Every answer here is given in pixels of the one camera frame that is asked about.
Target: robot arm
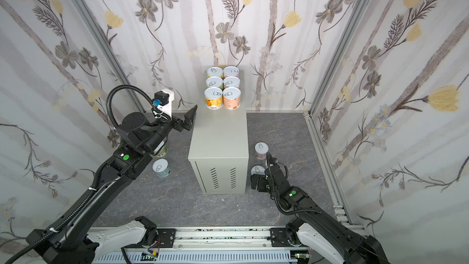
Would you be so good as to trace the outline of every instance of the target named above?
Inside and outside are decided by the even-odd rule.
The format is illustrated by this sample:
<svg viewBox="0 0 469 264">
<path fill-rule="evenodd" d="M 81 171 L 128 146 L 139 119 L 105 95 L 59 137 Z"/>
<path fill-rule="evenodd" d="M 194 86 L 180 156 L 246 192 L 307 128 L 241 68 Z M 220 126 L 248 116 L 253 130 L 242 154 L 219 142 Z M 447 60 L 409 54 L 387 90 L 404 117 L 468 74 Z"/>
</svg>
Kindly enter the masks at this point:
<svg viewBox="0 0 469 264">
<path fill-rule="evenodd" d="M 266 166 L 266 191 L 281 213 L 297 216 L 287 224 L 287 242 L 307 245 L 331 263 L 388 263 L 374 237 L 364 238 L 349 230 L 322 210 L 305 191 L 291 186 L 270 153 L 267 153 Z"/>
</svg>

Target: cable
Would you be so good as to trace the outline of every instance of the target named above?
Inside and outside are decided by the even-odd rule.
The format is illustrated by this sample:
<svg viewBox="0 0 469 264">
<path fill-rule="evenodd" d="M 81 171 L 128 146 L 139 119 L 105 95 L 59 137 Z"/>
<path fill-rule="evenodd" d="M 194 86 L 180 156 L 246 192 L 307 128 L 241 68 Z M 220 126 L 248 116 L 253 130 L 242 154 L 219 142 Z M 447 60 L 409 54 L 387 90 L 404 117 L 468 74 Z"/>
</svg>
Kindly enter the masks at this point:
<svg viewBox="0 0 469 264">
<path fill-rule="evenodd" d="M 129 260 L 128 257 L 127 257 L 127 254 L 126 254 L 126 252 L 125 252 L 124 247 L 120 248 L 120 251 L 122 252 L 122 256 L 124 256 L 125 262 L 126 262 L 127 264 L 132 264 L 132 262 L 130 262 L 130 260 Z"/>
<path fill-rule="evenodd" d="M 288 179 L 288 167 L 285 164 L 280 163 L 278 161 L 277 161 L 277 163 L 280 164 L 280 165 L 283 165 L 283 167 L 285 167 L 285 179 Z"/>
<path fill-rule="evenodd" d="M 61 223 L 59 223 L 56 227 L 51 227 L 50 230 L 40 237 L 37 241 L 34 243 L 30 244 L 26 248 L 22 249 L 15 255 L 13 255 L 11 258 L 8 259 L 8 261 L 5 262 L 5 264 L 11 264 L 14 261 L 18 260 L 21 256 L 24 254 L 28 253 L 32 249 L 38 247 L 40 244 L 44 243 L 46 240 L 54 236 L 56 233 L 60 232 L 64 226 L 66 226 L 70 221 L 72 221 L 73 218 L 86 206 L 86 204 L 89 202 L 89 200 L 94 196 L 94 194 L 97 192 L 97 184 L 99 183 L 99 178 L 101 176 L 101 172 L 103 171 L 103 168 L 106 166 L 106 162 L 102 163 L 96 170 L 96 173 L 93 177 L 93 182 L 91 183 L 91 187 L 88 189 L 88 192 L 86 193 L 85 198 L 83 201 L 73 210 L 70 215 L 67 216 Z"/>
<path fill-rule="evenodd" d="M 316 264 L 317 262 L 320 262 L 320 261 L 322 261 L 322 260 L 324 260 L 324 257 L 322 257 L 322 258 L 319 259 L 318 261 L 314 261 L 313 263 L 310 263 L 310 264 Z"/>
<path fill-rule="evenodd" d="M 130 89 L 130 90 L 138 92 L 140 95 L 142 95 L 146 99 L 146 101 L 148 101 L 148 103 L 150 103 L 153 106 L 151 98 L 144 91 L 142 91 L 142 89 L 140 89 L 136 86 L 133 86 L 133 85 L 118 85 L 117 87 L 115 87 L 114 89 L 109 91 L 109 94 L 107 96 L 107 101 L 106 101 L 107 115 L 109 116 L 109 120 L 111 120 L 111 123 L 113 124 L 114 128 L 116 128 L 116 129 L 117 129 L 118 124 L 117 124 L 116 119 L 114 118 L 113 109 L 112 109 L 111 104 L 112 104 L 114 95 L 122 89 Z"/>
</svg>

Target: wall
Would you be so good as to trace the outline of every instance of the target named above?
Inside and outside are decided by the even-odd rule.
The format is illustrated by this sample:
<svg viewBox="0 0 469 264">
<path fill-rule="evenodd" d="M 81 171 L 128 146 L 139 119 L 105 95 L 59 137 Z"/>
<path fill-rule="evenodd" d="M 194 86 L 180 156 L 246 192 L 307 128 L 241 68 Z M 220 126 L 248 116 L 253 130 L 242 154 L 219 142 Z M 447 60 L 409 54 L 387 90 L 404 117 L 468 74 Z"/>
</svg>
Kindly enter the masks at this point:
<svg viewBox="0 0 469 264">
<path fill-rule="evenodd" d="M 118 82 L 71 1 L 0 5 L 3 263 L 26 246 L 24 237 L 33 229 L 49 225 L 75 202 L 119 139 L 104 109 Z M 134 110 L 124 93 L 113 104 L 118 120 Z"/>
<path fill-rule="evenodd" d="M 371 0 L 314 112 L 392 263 L 467 263 L 469 3 Z"/>
<path fill-rule="evenodd" d="M 238 66 L 249 110 L 308 110 L 356 0 L 85 0 L 130 82 L 192 107 Z"/>
</svg>

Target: canned food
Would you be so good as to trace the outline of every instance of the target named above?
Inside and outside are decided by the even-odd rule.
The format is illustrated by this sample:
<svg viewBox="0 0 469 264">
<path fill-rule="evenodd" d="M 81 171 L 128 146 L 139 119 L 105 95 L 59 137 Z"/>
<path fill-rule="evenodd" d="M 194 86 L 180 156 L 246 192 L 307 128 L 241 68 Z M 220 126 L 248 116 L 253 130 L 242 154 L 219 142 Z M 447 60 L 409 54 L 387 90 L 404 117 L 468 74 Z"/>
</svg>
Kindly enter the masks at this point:
<svg viewBox="0 0 469 264">
<path fill-rule="evenodd" d="M 210 87 L 217 87 L 217 88 L 220 88 L 220 89 L 224 89 L 223 88 L 223 79 L 222 78 L 219 78 L 219 77 L 211 77 L 211 78 L 208 78 L 205 83 L 207 84 L 207 88 L 210 88 Z"/>
<path fill-rule="evenodd" d="M 217 87 L 210 87 L 204 92 L 205 102 L 209 109 L 219 109 L 223 105 L 223 91 Z"/>
<path fill-rule="evenodd" d="M 259 160 L 263 160 L 267 157 L 267 152 L 269 152 L 269 146 L 267 146 L 266 143 L 257 143 L 254 146 L 254 149 L 256 150 L 255 157 Z"/>
<path fill-rule="evenodd" d="M 240 79 L 236 77 L 226 77 L 223 80 L 223 89 L 229 88 L 229 87 L 235 87 L 235 88 L 240 88 L 241 81 Z"/>
<path fill-rule="evenodd" d="M 227 77 L 236 77 L 239 78 L 239 69 L 235 66 L 227 66 L 223 70 L 223 79 Z"/>
<path fill-rule="evenodd" d="M 241 104 L 241 90 L 229 87 L 223 90 L 223 104 L 226 109 L 236 109 Z"/>
<path fill-rule="evenodd" d="M 211 67 L 207 70 L 207 76 L 208 78 L 211 78 L 211 77 L 223 78 L 223 70 L 216 66 Z"/>
</svg>

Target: floor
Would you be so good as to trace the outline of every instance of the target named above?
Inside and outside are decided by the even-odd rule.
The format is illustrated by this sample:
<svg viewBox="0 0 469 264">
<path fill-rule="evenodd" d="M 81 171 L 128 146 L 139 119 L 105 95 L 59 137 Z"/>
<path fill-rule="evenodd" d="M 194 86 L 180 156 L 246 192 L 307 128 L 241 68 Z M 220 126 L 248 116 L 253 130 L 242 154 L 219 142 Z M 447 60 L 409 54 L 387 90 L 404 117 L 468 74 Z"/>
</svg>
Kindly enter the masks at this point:
<svg viewBox="0 0 469 264">
<path fill-rule="evenodd" d="M 249 169 L 259 165 L 254 145 L 265 142 L 279 162 L 289 167 L 289 182 L 305 190 L 327 213 L 332 201 L 306 121 L 301 113 L 248 113 Z M 172 131 L 166 178 L 151 167 L 122 191 L 95 222 L 95 226 L 120 226 L 144 215 L 159 226 L 284 225 L 292 216 L 282 215 L 267 193 L 246 185 L 243 195 L 205 195 L 187 160 L 192 132 Z"/>
</svg>

